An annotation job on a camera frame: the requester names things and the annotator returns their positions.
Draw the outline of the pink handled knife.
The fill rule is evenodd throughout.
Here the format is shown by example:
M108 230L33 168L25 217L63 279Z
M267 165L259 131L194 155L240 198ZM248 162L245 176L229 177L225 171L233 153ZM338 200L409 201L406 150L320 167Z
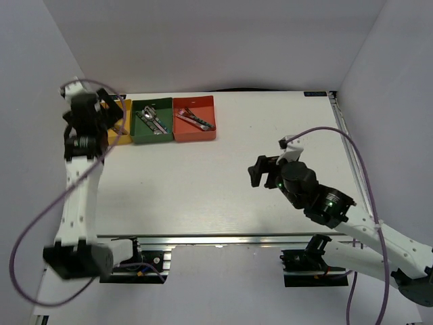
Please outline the pink handled knife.
M128 135L128 134L129 134L129 132L128 132L124 127L122 127L121 125L114 125L114 126L112 127L112 130L113 130L113 132L115 132L117 135L121 135L121 136L123 136L123 135Z

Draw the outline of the mosaic handled spoon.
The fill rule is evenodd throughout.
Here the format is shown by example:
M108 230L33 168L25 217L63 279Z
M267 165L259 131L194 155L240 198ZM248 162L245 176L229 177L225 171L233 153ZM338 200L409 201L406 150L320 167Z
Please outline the mosaic handled spoon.
M158 117L158 115L157 115L157 113L156 113L156 121L157 122L159 122L164 128L165 128L165 130L167 131L167 133L168 133L168 128L165 126L165 124L159 119L159 117Z

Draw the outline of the green handled spoon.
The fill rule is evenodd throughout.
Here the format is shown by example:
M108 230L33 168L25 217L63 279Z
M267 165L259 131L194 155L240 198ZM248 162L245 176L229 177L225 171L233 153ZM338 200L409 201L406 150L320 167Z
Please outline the green handled spoon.
M136 113L137 117L153 132L154 135L164 134L164 129L157 126L152 119L148 119L141 112Z

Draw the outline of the pink handled fork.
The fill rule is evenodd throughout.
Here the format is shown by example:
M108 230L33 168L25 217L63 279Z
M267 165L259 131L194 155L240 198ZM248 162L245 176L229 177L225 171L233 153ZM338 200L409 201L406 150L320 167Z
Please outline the pink handled fork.
M193 120L193 119L191 119L189 117L182 116L180 114L176 114L175 116L177 118L179 118L179 119L181 119L181 120L183 120L183 121L185 121L185 122L193 125L194 127L197 127L198 129L201 129L202 131L207 131L208 130L208 127L206 125L203 125L202 123L199 123L198 121L195 121L195 120Z

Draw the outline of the green handled fork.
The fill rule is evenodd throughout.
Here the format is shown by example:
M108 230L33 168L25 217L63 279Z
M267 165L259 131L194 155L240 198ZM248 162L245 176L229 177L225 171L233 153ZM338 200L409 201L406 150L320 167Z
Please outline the green handled fork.
M205 120L199 118L189 108L179 109L178 113L176 113L176 117L188 122L189 124L197 127L198 129L201 129L202 131L214 131L216 129L213 124L210 124Z

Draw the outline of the mosaic handled fork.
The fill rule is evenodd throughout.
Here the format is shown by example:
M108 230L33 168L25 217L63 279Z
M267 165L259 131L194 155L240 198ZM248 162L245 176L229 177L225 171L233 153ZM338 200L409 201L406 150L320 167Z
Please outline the mosaic handled fork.
M197 117L188 107L184 108L184 111L187 113L187 116L195 121L198 121L199 123L202 123L203 125L206 125L208 127L209 131L214 131L215 126L213 124L210 124L201 118Z

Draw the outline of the pink handled spoon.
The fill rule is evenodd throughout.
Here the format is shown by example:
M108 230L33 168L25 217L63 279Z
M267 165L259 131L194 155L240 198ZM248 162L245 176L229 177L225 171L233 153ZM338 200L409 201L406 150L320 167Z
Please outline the pink handled spoon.
M153 108L146 106L142 110L142 113L143 113L144 117L148 121L152 122L161 133L167 133L165 128L159 122L156 121L156 113L155 113Z

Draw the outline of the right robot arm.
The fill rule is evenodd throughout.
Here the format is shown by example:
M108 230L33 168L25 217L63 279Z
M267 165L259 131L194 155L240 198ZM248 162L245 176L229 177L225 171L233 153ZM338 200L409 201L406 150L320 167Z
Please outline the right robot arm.
M259 156L248 168L252 187L267 175L265 187L279 188L292 205L313 222L352 236L395 262L390 273L402 295L424 307L432 306L432 248L385 224L378 224L352 198L321 185L303 162Z

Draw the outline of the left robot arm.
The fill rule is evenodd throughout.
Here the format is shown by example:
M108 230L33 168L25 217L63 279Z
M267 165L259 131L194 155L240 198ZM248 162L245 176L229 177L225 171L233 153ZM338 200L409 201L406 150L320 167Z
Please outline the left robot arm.
M107 278L122 264L139 268L143 253L130 238L100 242L96 234L99 180L108 151L108 129L123 117L122 108L105 89L89 91L79 82L61 88L70 104L63 118L64 159L68 186L59 230L43 259L62 279Z

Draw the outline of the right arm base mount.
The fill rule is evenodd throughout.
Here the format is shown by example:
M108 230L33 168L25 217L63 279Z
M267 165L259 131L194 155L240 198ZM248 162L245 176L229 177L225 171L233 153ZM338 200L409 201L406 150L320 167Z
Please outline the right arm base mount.
M314 235L306 248L283 250L279 256L286 288L348 286L349 271L329 266L324 260L325 247L332 239Z

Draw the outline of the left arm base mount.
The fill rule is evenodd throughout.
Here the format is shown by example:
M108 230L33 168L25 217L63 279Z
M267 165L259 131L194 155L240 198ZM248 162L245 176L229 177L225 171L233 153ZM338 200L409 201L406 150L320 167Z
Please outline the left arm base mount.
M112 273L100 278L101 284L164 284L168 277L168 253L160 249L142 248L137 237L113 238L110 244L128 240L132 244L132 256L120 261Z

